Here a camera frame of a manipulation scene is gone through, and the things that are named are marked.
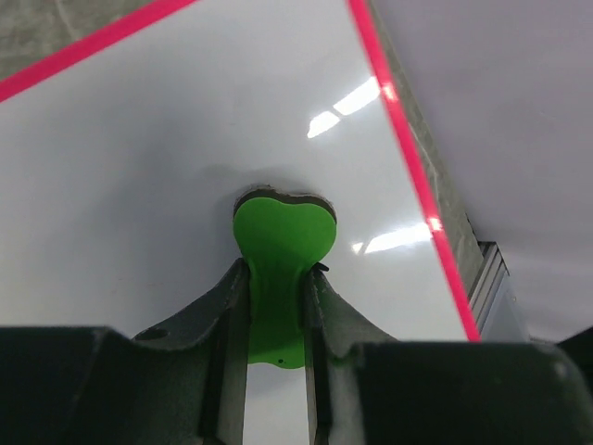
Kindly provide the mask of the green whiteboard eraser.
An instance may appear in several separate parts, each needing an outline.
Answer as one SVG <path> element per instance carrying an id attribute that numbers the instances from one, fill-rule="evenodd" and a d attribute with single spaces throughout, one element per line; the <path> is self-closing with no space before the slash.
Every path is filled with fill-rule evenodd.
<path id="1" fill-rule="evenodd" d="M 248 362 L 303 367 L 302 282 L 334 245 L 333 205 L 319 195 L 258 186 L 235 201 L 232 228 L 249 269 Z"/>

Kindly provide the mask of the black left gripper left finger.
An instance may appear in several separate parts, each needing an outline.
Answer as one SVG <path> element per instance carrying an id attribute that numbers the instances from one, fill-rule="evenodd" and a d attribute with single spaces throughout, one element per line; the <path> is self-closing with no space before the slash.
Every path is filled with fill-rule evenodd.
<path id="1" fill-rule="evenodd" d="M 103 326 L 1 331 L 5 444 L 239 444 L 249 272 L 134 338 Z"/>

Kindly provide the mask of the pink framed whiteboard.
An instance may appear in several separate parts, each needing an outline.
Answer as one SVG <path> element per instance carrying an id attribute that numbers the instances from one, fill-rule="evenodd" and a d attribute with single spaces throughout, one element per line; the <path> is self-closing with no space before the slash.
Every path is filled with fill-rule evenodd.
<path id="1" fill-rule="evenodd" d="M 236 257 L 252 185 L 331 200 L 330 279 L 470 338 L 423 124 L 371 1 L 157 1 L 1 84 L 1 321 L 132 332 Z"/>

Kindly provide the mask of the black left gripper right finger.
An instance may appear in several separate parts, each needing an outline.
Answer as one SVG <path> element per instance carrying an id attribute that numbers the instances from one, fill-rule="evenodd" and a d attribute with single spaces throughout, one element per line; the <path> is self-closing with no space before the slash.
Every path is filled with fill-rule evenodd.
<path id="1" fill-rule="evenodd" d="M 588 444 L 592 396 L 559 348 L 401 341 L 337 294 L 302 284 L 313 444 Z"/>

